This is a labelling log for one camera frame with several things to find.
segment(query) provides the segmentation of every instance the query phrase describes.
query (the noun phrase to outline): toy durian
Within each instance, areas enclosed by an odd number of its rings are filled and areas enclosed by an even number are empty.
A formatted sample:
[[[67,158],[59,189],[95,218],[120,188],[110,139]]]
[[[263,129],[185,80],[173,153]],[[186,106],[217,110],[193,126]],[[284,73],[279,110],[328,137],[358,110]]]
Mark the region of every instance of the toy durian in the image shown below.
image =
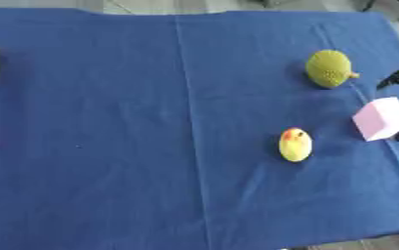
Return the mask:
[[[324,50],[316,52],[305,64],[308,76],[318,85],[334,88],[348,78],[360,75],[351,70],[351,61],[340,51]]]

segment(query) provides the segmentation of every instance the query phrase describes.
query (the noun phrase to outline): pink box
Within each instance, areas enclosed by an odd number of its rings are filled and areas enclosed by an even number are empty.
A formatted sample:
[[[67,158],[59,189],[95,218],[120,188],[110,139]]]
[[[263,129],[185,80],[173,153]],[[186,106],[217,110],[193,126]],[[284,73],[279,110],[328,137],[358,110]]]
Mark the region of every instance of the pink box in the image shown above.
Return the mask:
[[[399,132],[399,100],[373,100],[363,106],[352,119],[366,141],[390,138]]]

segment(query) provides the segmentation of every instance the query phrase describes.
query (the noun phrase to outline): blue tablecloth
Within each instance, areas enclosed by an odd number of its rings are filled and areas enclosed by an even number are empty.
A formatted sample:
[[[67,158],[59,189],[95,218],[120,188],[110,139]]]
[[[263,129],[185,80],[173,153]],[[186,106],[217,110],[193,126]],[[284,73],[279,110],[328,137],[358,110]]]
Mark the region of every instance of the blue tablecloth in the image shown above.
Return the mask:
[[[270,250],[399,232],[399,143],[351,116],[399,68],[376,14],[0,10],[0,250]],[[314,52],[359,79],[321,90]],[[301,164],[280,133],[314,139]]]

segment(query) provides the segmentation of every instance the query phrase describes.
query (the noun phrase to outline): floor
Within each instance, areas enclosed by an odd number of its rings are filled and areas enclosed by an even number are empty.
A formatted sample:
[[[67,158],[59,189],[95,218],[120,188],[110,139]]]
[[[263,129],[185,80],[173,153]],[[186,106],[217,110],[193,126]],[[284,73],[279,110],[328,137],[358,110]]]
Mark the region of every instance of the floor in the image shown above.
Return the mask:
[[[365,6],[363,0],[269,0],[268,10],[312,10],[354,12]],[[256,0],[105,0],[104,12],[120,15],[197,14],[234,10],[267,10]],[[399,4],[379,0],[372,11],[383,13],[399,33]],[[343,243],[310,246],[311,250],[394,250],[399,235]]]

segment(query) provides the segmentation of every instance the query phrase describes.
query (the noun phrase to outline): pink cube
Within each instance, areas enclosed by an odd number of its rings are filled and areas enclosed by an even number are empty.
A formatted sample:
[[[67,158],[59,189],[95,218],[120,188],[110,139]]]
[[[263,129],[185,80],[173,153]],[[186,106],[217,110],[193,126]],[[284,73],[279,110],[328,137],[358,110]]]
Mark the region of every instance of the pink cube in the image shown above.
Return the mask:
[[[399,100],[373,100],[363,106],[352,119],[366,141],[390,138],[399,132]]]

